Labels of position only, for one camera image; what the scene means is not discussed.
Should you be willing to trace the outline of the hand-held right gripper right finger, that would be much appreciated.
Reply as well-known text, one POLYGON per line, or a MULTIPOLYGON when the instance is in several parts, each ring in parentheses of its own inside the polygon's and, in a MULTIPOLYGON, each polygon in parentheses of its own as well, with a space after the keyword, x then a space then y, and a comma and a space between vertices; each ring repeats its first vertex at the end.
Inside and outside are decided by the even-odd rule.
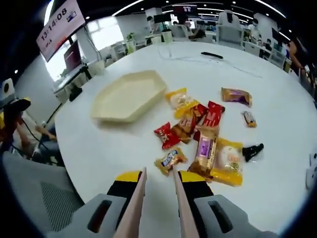
POLYGON ((183 238, 276 238, 249 223, 247 213, 222 195, 214 195, 205 179, 177 172, 177 199, 183 238))

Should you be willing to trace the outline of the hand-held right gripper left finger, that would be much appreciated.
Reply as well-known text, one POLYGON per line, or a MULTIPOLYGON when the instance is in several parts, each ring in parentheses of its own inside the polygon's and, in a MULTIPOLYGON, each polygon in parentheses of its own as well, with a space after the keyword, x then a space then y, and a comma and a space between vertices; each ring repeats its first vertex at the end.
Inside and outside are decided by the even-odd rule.
POLYGON ((117 176, 107 194, 79 208, 68 226, 48 238, 137 238, 143 206, 143 172, 117 176))

